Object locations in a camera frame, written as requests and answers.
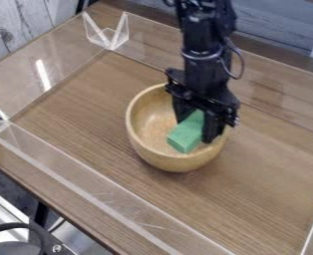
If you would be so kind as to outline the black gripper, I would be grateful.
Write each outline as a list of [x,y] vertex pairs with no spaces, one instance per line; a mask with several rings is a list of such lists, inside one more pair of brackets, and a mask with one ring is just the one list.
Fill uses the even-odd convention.
[[194,110],[202,111],[201,141],[212,143],[224,126],[234,127],[240,101],[228,88],[232,57],[182,54],[182,69],[168,68],[165,91],[172,96],[174,119],[181,123]]

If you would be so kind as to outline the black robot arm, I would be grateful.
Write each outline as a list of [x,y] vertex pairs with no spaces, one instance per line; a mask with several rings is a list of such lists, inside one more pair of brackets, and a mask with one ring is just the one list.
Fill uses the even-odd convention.
[[172,97],[174,119],[201,111],[200,141],[210,143],[237,123],[240,101],[228,88],[232,57],[229,41],[236,14],[230,0],[162,0],[174,9],[181,33],[182,68],[165,70],[165,91]]

